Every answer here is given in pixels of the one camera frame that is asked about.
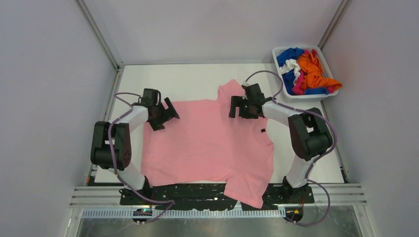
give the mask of wire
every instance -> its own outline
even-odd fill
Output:
[[[261,71],[257,71],[257,72],[254,72],[254,73],[252,73],[250,76],[248,76],[248,78],[245,80],[245,82],[247,82],[251,77],[253,77],[254,75],[256,75],[256,74],[258,74],[258,73],[270,73],[270,74],[272,74],[272,75],[274,75],[274,76],[276,76],[278,79],[279,79],[279,82],[281,83],[281,86],[280,86],[280,88],[279,88],[279,90],[278,90],[278,92],[276,92],[273,96],[272,96],[272,102],[274,102],[275,104],[277,104],[277,105],[279,105],[279,106],[282,106],[282,107],[284,107],[284,108],[286,108],[286,109],[289,109],[289,110],[293,110],[293,111],[297,111],[297,112],[301,112],[301,113],[307,113],[307,114],[311,114],[311,115],[313,115],[313,116],[316,116],[316,117],[318,117],[318,118],[320,118],[321,120],[323,120],[329,127],[330,127],[330,129],[331,129],[331,131],[332,131],[332,137],[333,137],[333,144],[332,144],[332,146],[331,146],[331,148],[329,149],[329,150],[327,150],[326,152],[324,152],[323,154],[321,154],[319,157],[317,157],[317,158],[315,158],[314,160],[313,160],[313,162],[310,164],[310,166],[309,166],[309,168],[307,169],[307,172],[306,172],[306,174],[305,174],[305,176],[304,176],[304,178],[308,181],[308,182],[310,182],[310,183],[313,183],[313,184],[316,184],[316,185],[318,185],[320,188],[322,188],[325,192],[326,192],[326,196],[327,196],[327,198],[328,198],[328,207],[327,207],[327,210],[326,210],[326,213],[325,213],[325,215],[323,216],[323,218],[322,219],[320,219],[320,221],[317,221],[317,222],[315,222],[315,223],[312,223],[312,224],[305,224],[305,223],[300,223],[300,222],[297,222],[296,224],[297,225],[299,225],[299,226],[314,226],[314,225],[317,225],[317,224],[320,224],[321,222],[323,222],[324,220],[325,220],[325,218],[327,217],[327,215],[329,214],[329,212],[330,212],[330,207],[331,207],[331,202],[330,202],[330,195],[329,195],[329,193],[327,192],[327,190],[326,190],[326,188],[325,187],[323,187],[321,184],[319,184],[319,183],[317,183],[317,182],[315,182],[315,181],[313,181],[313,180],[309,180],[308,179],[308,176],[310,175],[310,172],[311,172],[311,170],[313,169],[313,167],[314,167],[314,165],[316,164],[316,162],[318,161],[318,160],[320,160],[322,157],[324,157],[325,155],[327,155],[327,154],[329,154],[330,152],[332,152],[335,148],[336,148],[336,143],[337,143],[337,136],[336,136],[336,131],[335,131],[335,127],[330,123],[330,121],[328,121],[325,117],[323,117],[323,116],[321,116],[320,114],[318,114],[318,113],[315,113],[315,112],[311,112],[311,111],[308,111],[308,110],[302,110],[302,109],[297,109],[297,108],[294,108],[294,107],[292,107],[292,106],[289,106],[289,105],[286,105],[286,104],[283,104],[283,103],[281,103],[281,102],[278,102],[277,101],[277,99],[276,99],[276,97],[281,93],[281,91],[283,90],[283,88],[284,88],[284,82],[282,81],[282,78],[277,74],[277,73],[275,73],[275,72],[272,72],[272,71],[268,71],[268,70],[261,70]]]
[[[115,125],[115,123],[116,122],[118,122],[118,121],[120,121],[121,119],[123,119],[125,116],[127,116],[127,115],[129,115],[131,112],[132,112],[132,110],[133,110],[133,107],[132,107],[132,105],[129,103],[129,102],[127,102],[126,100],[124,100],[124,99],[122,99],[122,98],[120,98],[118,95],[135,95],[135,96],[139,96],[139,97],[141,97],[140,95],[138,95],[138,94],[135,94],[135,93],[130,93],[130,92],[119,92],[119,93],[115,93],[114,94],[114,97],[116,98],[116,99],[118,99],[118,100],[120,100],[120,101],[122,101],[123,103],[125,103],[125,104],[127,104],[128,106],[129,106],[129,110],[127,111],[127,112],[125,112],[123,115],[121,115],[121,116],[119,116],[118,118],[116,118],[115,120],[113,120],[112,121],[112,123],[109,125],[109,128],[108,128],[108,139],[109,139],[109,141],[112,141],[112,134],[111,134],[111,132],[112,132],[112,127]],[[124,184],[125,186],[127,186],[129,189],[131,189],[137,196],[139,196],[140,198],[142,198],[142,199],[144,199],[144,200],[146,200],[146,201],[148,201],[148,202],[152,202],[152,203],[156,203],[156,204],[165,204],[165,203],[170,203],[170,205],[163,211],[163,212],[161,212],[159,215],[157,215],[156,217],[154,217],[154,218],[152,218],[152,219],[150,219],[150,220],[147,220],[146,222],[145,222],[145,224],[148,224],[148,223],[151,223],[151,222],[154,222],[154,221],[156,221],[157,219],[159,219],[164,213],[166,213],[173,205],[174,205],[174,200],[167,200],[167,201],[157,201],[157,200],[152,200],[152,199],[149,199],[149,198],[147,198],[147,197],[145,197],[145,196],[143,196],[142,194],[140,194],[135,188],[133,188],[131,185],[129,185],[120,175],[119,175],[119,172],[118,172],[118,169],[117,169],[117,159],[116,159],[116,155],[115,155],[115,148],[114,148],[114,144],[112,144],[112,142],[110,142],[109,143],[109,147],[111,148],[111,155],[112,155],[112,164],[113,164],[113,166],[114,166],[114,174],[116,175],[116,177],[119,179],[119,181],[122,183],[122,184]]]

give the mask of pile of clothes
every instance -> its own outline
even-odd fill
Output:
[[[323,69],[316,50],[289,48],[276,59],[278,73],[282,75],[290,95],[327,95],[342,87],[339,81],[322,76]]]

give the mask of pink cloth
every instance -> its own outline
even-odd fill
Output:
[[[304,72],[303,70],[300,70],[300,76],[297,78],[297,81],[295,82],[295,85],[293,87],[293,92],[296,95],[303,95],[304,91],[301,89],[302,80],[304,80]]]
[[[165,129],[145,125],[141,173],[150,184],[227,181],[226,196],[261,208],[274,147],[264,131],[267,118],[229,118],[231,96],[243,94],[231,80],[219,87],[217,100],[173,102],[180,119]]]

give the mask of pink clothing in basket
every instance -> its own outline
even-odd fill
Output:
[[[235,80],[219,87],[217,100],[173,102],[180,119],[165,129],[144,126],[141,172],[151,185],[226,181],[226,196],[262,207],[273,173],[267,118],[229,118],[233,95],[244,95]]]

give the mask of laundry basket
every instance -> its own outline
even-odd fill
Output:
[[[320,49],[316,46],[307,46],[307,45],[293,45],[293,46],[287,46],[287,47],[277,47],[274,48],[272,50],[272,56],[274,56],[274,61],[275,61],[275,66],[276,66],[276,70],[277,72],[279,72],[279,64],[278,61],[276,60],[276,57],[278,55],[280,55],[282,52],[284,52],[285,50],[289,49],[289,48],[302,48],[302,49],[307,49],[308,51],[311,51],[313,49],[315,49],[317,51],[317,56],[320,59],[320,64],[322,65],[323,68],[323,73],[322,76],[325,78],[334,78],[332,76],[332,73],[330,72],[329,66],[326,63],[326,60],[322,54],[322,52],[320,51]],[[329,96],[335,96],[338,93],[338,90],[330,93],[328,95],[326,94],[318,94],[318,95],[290,95],[288,94],[287,90],[285,89],[285,87],[283,87],[284,89],[282,90],[281,94],[282,97],[284,98],[284,100],[286,102],[305,102],[305,101],[321,101],[326,97]]]

